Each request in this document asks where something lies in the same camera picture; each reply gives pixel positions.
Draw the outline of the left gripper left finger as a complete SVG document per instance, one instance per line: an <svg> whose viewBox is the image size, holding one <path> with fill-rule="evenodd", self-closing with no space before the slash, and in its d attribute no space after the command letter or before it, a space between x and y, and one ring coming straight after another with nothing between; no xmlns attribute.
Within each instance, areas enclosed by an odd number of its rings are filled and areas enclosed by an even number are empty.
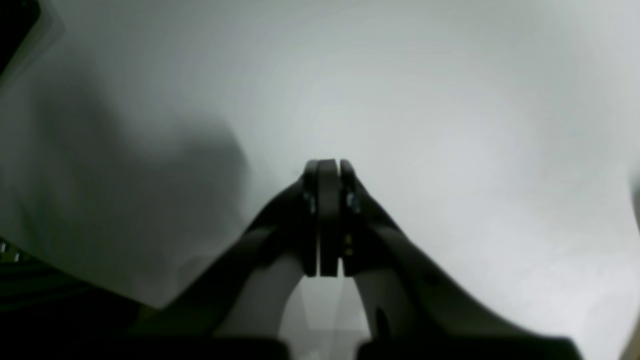
<svg viewBox="0 0 640 360"><path fill-rule="evenodd" d="M224 255L181 295L125 335L143 360L288 360L285 307L316 274L319 162L277 194Z"/></svg>

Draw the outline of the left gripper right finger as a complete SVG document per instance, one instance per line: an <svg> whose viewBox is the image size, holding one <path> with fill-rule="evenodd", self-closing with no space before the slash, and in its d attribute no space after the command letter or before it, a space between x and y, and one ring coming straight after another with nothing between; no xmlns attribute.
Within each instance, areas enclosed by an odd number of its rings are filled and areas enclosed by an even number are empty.
<svg viewBox="0 0 640 360"><path fill-rule="evenodd" d="M354 280L371 334L358 360L580 360L482 305L412 243L349 161L320 161L320 273Z"/></svg>

